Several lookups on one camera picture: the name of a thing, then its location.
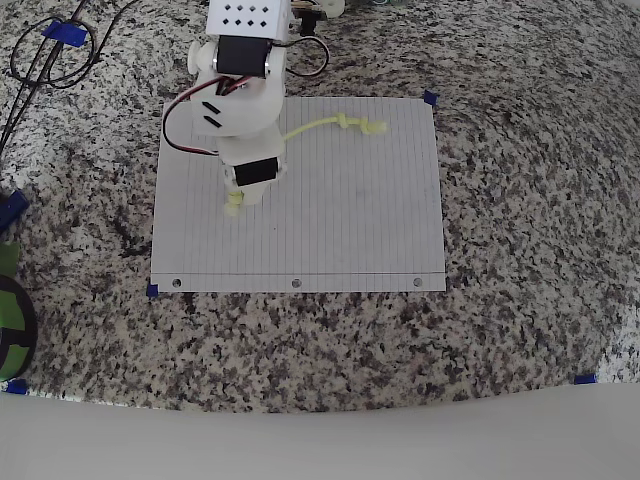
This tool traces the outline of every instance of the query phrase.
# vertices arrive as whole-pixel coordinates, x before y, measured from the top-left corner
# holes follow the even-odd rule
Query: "yellow rope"
[[[307,130],[319,127],[320,125],[326,125],[328,123],[337,123],[342,128],[349,128],[349,125],[357,125],[360,127],[360,131],[364,135],[375,135],[378,133],[385,133],[387,131],[386,122],[369,123],[369,119],[367,117],[347,117],[344,113],[336,113],[335,117],[322,118],[320,120],[316,120],[314,122],[310,122],[306,125],[296,128],[295,130],[287,133],[284,136],[284,141],[286,142],[287,140],[290,140],[291,138],[299,135],[302,132],[306,132]]]
[[[296,128],[295,130],[287,133],[284,136],[284,141],[286,142],[296,135],[299,135],[302,132],[306,132],[307,130],[310,130],[312,128],[319,127],[320,125],[327,125],[330,123],[337,123],[342,128],[349,128],[350,125],[358,126],[360,127],[360,131],[364,135],[375,135],[378,133],[385,133],[387,131],[386,122],[369,123],[369,119],[367,117],[347,117],[344,113],[336,113],[335,117],[321,118],[320,120],[309,122],[306,125]],[[231,217],[237,216],[240,207],[244,203],[243,197],[244,194],[242,192],[230,192],[227,196],[227,203],[224,206],[225,213]]]

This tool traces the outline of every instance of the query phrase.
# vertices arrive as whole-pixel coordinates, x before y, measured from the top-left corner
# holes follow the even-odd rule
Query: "granite countertop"
[[[27,24],[75,3],[2,7],[2,68]],[[89,3],[101,38],[124,2]],[[206,12],[205,0],[141,0],[81,85],[37,95],[5,152],[3,190],[31,200],[9,239],[40,315],[33,394],[292,412],[593,371],[640,380],[637,13],[613,0],[350,5],[318,28],[330,70],[289,78],[288,92],[440,94],[447,291],[148,299],[161,105],[192,81]],[[17,88],[0,85],[3,118]]]

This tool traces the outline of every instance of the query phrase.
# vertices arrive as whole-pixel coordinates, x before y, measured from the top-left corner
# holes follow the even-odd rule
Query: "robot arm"
[[[313,3],[327,3],[331,16],[344,10],[344,0]],[[211,0],[207,33],[218,39],[189,50],[189,73],[197,75],[189,95],[193,128],[216,137],[225,184],[247,205],[286,171],[277,121],[291,7],[290,0]]]

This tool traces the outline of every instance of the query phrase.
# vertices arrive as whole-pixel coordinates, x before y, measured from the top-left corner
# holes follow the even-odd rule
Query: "green object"
[[[0,381],[22,375],[37,341],[36,316],[27,292],[0,275]]]
[[[0,291],[0,328],[24,331],[24,317],[15,293]]]
[[[9,345],[7,358],[0,366],[0,382],[10,380],[20,371],[29,355],[29,347]]]
[[[0,243],[0,275],[14,278],[20,257],[19,243]]]

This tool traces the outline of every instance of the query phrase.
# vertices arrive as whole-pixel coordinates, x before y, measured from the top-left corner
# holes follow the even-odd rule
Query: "white paper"
[[[431,106],[394,98],[290,97],[280,130],[333,116],[388,124],[384,135],[324,125],[287,142],[288,171],[261,204],[225,215],[220,161],[160,145],[151,282],[160,292],[445,290],[440,180]],[[170,117],[192,133],[185,103]]]

